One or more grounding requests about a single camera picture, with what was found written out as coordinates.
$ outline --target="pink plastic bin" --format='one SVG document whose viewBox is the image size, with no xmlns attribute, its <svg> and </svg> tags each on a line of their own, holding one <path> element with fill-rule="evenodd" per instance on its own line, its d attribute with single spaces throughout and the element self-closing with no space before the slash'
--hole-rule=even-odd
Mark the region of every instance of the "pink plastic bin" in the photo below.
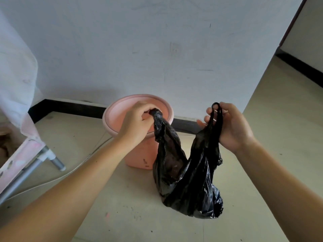
<svg viewBox="0 0 323 242">
<path fill-rule="evenodd" d="M 146 101 L 155 104 L 163 113 L 163 117 L 171 124 L 174 119 L 172 107 L 160 97 L 150 94 L 135 94 L 119 99 L 110 105 L 103 114 L 103 126 L 112 137 L 115 137 L 123 123 L 127 111 L 138 101 Z M 152 125 L 147 132 L 145 139 L 138 144 L 124 158 L 127 165 L 142 169 L 152 169 L 158 150 L 158 143 L 155 141 L 154 126 Z"/>
</svg>

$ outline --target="beige floor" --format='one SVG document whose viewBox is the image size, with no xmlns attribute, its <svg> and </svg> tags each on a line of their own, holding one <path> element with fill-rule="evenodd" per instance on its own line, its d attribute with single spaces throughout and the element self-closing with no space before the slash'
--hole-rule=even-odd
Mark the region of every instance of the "beige floor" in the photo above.
<svg viewBox="0 0 323 242">
<path fill-rule="evenodd" d="M 256 137 L 290 172 L 323 196 L 323 89 L 274 58 L 244 115 Z M 74 169 L 109 138 L 101 120 L 52 112 L 36 124 L 42 139 Z M 189 154 L 194 136 L 179 133 Z M 214 177 L 224 200 L 216 220 L 199 220 L 163 206 L 151 171 L 121 162 L 73 242 L 99 241 L 287 241 L 235 156 L 221 148 L 224 163 Z M 50 162 L 38 168 L 18 191 L 63 173 Z M 0 225 L 56 182 L 6 201 Z"/>
</svg>

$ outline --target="black plastic bag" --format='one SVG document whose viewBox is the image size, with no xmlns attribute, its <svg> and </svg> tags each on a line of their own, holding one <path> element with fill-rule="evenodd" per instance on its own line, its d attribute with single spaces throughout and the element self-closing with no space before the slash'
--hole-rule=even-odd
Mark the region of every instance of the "black plastic bag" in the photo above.
<svg viewBox="0 0 323 242">
<path fill-rule="evenodd" d="M 222 164 L 219 137 L 223 115 L 220 105 L 215 104 L 216 123 L 213 124 L 213 110 L 208 125 L 196 134 L 189 159 L 162 113 L 158 109 L 149 112 L 154 117 L 155 139 L 159 142 L 153 176 L 163 204 L 197 218 L 217 218 L 223 211 L 220 192 L 212 184 L 213 172 Z"/>
</svg>

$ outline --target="white cable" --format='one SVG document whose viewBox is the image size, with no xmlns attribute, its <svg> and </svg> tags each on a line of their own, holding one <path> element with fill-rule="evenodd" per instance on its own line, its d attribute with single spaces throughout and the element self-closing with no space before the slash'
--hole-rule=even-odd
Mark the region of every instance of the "white cable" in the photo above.
<svg viewBox="0 0 323 242">
<path fill-rule="evenodd" d="M 22 191 L 22 192 L 20 192 L 20 193 L 18 193 L 18 194 L 16 194 L 16 195 L 13 195 L 13 196 L 11 196 L 10 198 L 8 198 L 8 199 L 6 199 L 6 200 L 9 200 L 9 199 L 13 199 L 13 198 L 15 198 L 15 197 L 17 197 L 18 195 L 21 195 L 21 194 L 23 194 L 23 193 L 26 193 L 26 192 L 28 192 L 28 191 L 30 191 L 30 190 L 32 190 L 32 189 L 34 189 L 34 188 L 38 188 L 38 187 L 41 187 L 41 186 L 43 186 L 43 185 L 46 185 L 46 184 L 48 184 L 48 183 L 52 183 L 52 182 L 54 182 L 54 181 L 57 181 L 57 180 L 59 180 L 59 179 L 61 179 L 61 178 L 63 178 L 63 177 L 65 177 L 65 176 L 67 176 L 67 175 L 69 175 L 69 174 L 71 174 L 73 171 L 75 171 L 77 168 L 79 168 L 84 162 L 86 162 L 102 145 L 104 145 L 106 142 L 108 142 L 111 138 L 109 138 L 109 139 L 107 139 L 106 141 L 104 141 L 99 147 L 97 147 L 85 160 L 83 160 L 77 167 L 75 167 L 73 170 L 71 170 L 70 172 L 68 172 L 67 174 L 65 174 L 65 175 L 62 175 L 62 176 L 60 176 L 60 177 L 58 177 L 58 178 L 56 178 L 56 179 L 53 179 L 53 180 L 50 180 L 50 181 L 47 181 L 47 182 L 45 182 L 45 183 L 42 183 L 42 184 L 38 184 L 38 185 L 36 185 L 36 186 L 34 186 L 34 187 L 31 187 L 31 188 L 29 188 L 29 189 L 26 189 L 26 190 L 24 190 L 24 191 Z"/>
</svg>

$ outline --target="black baseboard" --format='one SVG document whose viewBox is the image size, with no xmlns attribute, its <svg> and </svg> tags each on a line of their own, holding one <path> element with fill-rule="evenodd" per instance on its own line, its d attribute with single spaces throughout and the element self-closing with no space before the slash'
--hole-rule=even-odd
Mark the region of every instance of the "black baseboard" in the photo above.
<svg viewBox="0 0 323 242">
<path fill-rule="evenodd" d="M 56 101 L 51 99 L 44 99 L 38 104 L 32 106 L 29 109 L 28 113 L 33 122 L 36 123 L 53 111 L 102 119 L 105 109 L 106 108 L 104 107 L 93 105 L 83 105 L 70 102 Z M 200 127 L 196 122 L 181 119 L 174 119 L 172 122 L 172 127 L 177 132 L 183 133 L 197 134 L 200 131 Z"/>
<path fill-rule="evenodd" d="M 313 67 L 309 66 L 308 64 L 304 63 L 303 61 L 295 58 L 294 56 L 288 54 L 280 50 L 277 54 L 282 61 L 292 66 L 297 71 L 301 72 L 307 78 L 315 82 L 317 85 L 323 87 L 323 73 Z"/>
</svg>

